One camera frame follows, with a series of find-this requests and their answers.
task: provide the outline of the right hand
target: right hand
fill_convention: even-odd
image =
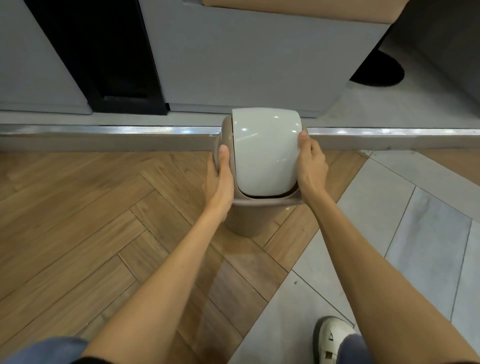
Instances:
[[[297,181],[303,201],[311,206],[314,199],[326,193],[328,165],[318,142],[311,139],[304,130],[299,133],[299,148]]]

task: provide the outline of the wooden floor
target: wooden floor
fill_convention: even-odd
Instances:
[[[200,215],[207,155],[0,154],[0,359],[50,336],[98,333]],[[366,157],[326,156],[338,201]],[[226,363],[317,230],[306,206],[254,239],[220,226],[169,362]]]

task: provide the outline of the beige trash can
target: beige trash can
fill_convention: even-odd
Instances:
[[[257,236],[285,206],[303,204],[295,168],[301,130],[293,110],[234,109],[223,120],[214,158],[218,168],[218,148],[225,144],[234,180],[225,225],[234,233]]]

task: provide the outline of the beige cushion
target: beige cushion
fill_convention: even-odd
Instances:
[[[202,0],[204,6],[392,24],[408,0]]]

